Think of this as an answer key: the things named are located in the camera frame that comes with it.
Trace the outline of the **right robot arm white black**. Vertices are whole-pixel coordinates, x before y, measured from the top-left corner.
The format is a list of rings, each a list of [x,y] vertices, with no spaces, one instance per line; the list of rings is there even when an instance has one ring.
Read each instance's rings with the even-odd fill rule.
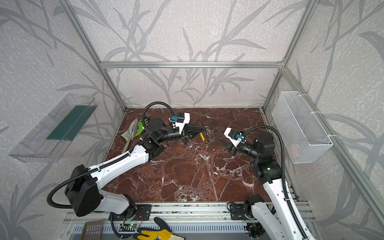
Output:
[[[246,140],[247,134],[227,128],[224,135],[229,142],[224,142],[226,149],[233,155],[241,153],[252,158],[251,167],[260,179],[263,188],[271,199],[277,216],[271,212],[261,196],[249,197],[244,202],[245,215],[256,219],[265,233],[272,240],[313,240],[300,212],[289,192],[285,176],[285,161],[276,162],[273,158],[275,151],[274,136],[283,147],[279,132],[270,126],[259,126],[255,140]]]

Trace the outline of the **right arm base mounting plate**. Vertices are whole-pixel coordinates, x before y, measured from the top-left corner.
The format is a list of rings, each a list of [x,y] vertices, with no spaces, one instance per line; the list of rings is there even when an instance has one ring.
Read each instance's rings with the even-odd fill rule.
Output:
[[[226,207],[231,215],[231,220],[255,220],[255,218],[250,217],[246,214],[245,207],[243,204],[228,202]]]

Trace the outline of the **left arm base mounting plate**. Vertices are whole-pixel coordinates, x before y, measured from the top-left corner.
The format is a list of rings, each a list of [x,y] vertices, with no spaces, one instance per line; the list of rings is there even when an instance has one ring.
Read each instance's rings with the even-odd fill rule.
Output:
[[[130,205],[122,214],[123,220],[148,221],[151,214],[152,205],[139,204]]]

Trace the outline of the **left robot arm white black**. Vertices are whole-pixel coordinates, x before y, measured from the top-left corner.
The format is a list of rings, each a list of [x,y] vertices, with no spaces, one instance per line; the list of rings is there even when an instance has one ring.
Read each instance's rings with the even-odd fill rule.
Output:
[[[162,105],[171,112],[169,128],[160,118],[145,120],[147,110],[154,105]],[[187,145],[189,140],[206,129],[191,124],[190,119],[189,113],[175,114],[172,107],[164,102],[148,104],[142,113],[145,137],[130,150],[106,162],[88,168],[77,166],[70,179],[57,185],[48,194],[48,205],[57,209],[73,209],[78,217],[92,212],[123,216],[135,213],[137,208],[131,198],[104,191],[104,186],[125,172],[156,158],[165,149],[163,143],[181,140]]]

